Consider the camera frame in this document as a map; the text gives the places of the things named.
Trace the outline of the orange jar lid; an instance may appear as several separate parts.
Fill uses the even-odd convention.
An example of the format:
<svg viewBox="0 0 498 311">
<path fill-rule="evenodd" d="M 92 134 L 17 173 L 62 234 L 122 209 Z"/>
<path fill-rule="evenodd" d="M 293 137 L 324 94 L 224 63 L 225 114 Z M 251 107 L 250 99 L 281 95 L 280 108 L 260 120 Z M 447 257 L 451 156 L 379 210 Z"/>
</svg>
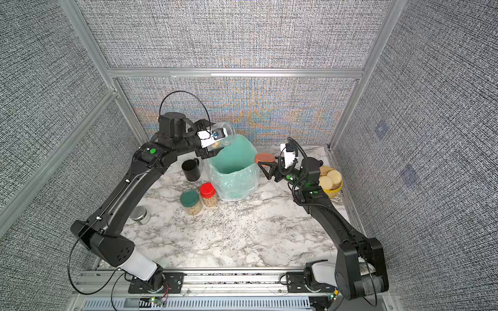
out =
<svg viewBox="0 0 498 311">
<path fill-rule="evenodd" d="M 276 158 L 274 155 L 269 154 L 269 153 L 258 153 L 258 154 L 256 154 L 254 161 L 256 164 L 258 164 L 260 162 L 262 162 L 262 163 L 274 163 L 276 161 Z"/>
</svg>

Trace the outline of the orange lid peanut jar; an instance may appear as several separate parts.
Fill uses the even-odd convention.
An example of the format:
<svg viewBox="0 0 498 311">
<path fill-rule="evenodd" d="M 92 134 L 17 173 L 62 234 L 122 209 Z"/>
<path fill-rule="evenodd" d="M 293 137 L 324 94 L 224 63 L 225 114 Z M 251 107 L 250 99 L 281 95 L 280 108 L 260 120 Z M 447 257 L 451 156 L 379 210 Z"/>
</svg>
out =
<svg viewBox="0 0 498 311">
<path fill-rule="evenodd" d="M 232 123 L 216 123 L 212 129 L 212 137 L 215 141 L 214 144 L 211 145 L 212 149 L 221 149 L 231 145 L 235 141 L 236 130 Z"/>
</svg>

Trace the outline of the green lid peanut jar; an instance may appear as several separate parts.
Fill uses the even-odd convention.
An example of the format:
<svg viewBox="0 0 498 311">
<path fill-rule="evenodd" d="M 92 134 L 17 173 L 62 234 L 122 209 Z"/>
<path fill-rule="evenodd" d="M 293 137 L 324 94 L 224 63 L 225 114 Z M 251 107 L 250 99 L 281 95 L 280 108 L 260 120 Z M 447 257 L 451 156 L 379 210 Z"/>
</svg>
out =
<svg viewBox="0 0 498 311">
<path fill-rule="evenodd" d="M 180 203 L 188 215 L 197 215 L 202 211 L 203 205 L 197 191 L 187 190 L 180 196 Z"/>
</svg>

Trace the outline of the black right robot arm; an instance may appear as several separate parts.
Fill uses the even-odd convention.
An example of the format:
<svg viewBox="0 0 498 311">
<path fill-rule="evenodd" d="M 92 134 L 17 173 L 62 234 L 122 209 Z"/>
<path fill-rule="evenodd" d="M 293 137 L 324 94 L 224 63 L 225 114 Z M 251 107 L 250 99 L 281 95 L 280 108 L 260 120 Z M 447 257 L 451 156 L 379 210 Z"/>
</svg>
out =
<svg viewBox="0 0 498 311">
<path fill-rule="evenodd" d="M 255 163 L 267 180 L 286 181 L 296 205 L 324 228 L 337 249 L 335 264 L 318 260 L 306 264 L 305 284 L 311 291 L 334 286 L 347 300 L 379 295 L 389 290 L 385 256 L 380 241 L 356 230 L 333 206 L 319 185 L 323 162 L 305 158 L 299 168 L 285 168 L 280 157 L 258 154 Z"/>
</svg>

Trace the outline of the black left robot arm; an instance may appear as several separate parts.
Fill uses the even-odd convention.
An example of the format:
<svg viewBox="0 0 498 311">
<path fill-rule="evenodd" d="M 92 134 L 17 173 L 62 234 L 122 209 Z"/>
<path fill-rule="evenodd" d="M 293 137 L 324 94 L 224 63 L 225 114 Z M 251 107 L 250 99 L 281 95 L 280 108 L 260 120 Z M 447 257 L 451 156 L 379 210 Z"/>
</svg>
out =
<svg viewBox="0 0 498 311">
<path fill-rule="evenodd" d="M 77 220 L 71 232 L 78 243 L 115 268 L 120 268 L 152 287 L 162 283 L 160 267 L 136 249 L 121 233 L 124 225 L 149 188 L 162 177 L 178 157 L 195 152 L 206 159 L 208 139 L 214 123 L 209 119 L 192 122 L 184 114 L 159 116 L 159 130 L 132 156 L 130 167 L 111 195 L 87 220 Z"/>
</svg>

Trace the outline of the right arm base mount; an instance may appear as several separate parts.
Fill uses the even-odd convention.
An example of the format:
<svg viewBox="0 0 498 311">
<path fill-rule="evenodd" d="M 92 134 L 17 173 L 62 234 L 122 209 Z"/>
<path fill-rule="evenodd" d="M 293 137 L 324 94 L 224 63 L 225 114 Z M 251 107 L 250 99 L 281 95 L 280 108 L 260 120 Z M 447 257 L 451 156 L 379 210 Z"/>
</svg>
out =
<svg viewBox="0 0 498 311">
<path fill-rule="evenodd" d="M 333 285 L 318 283 L 305 272 L 287 272 L 281 281 L 292 294 L 299 293 L 332 293 L 336 291 Z"/>
</svg>

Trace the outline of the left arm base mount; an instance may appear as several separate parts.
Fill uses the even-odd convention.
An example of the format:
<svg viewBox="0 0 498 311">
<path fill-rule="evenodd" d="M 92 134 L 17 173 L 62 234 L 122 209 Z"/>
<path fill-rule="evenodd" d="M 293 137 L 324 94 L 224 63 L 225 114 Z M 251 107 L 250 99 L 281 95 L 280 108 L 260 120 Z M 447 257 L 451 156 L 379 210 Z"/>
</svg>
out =
<svg viewBox="0 0 498 311">
<path fill-rule="evenodd" d="M 179 294 L 185 274 L 182 272 L 155 273 L 148 281 L 133 277 L 128 287 L 129 294 Z"/>
</svg>

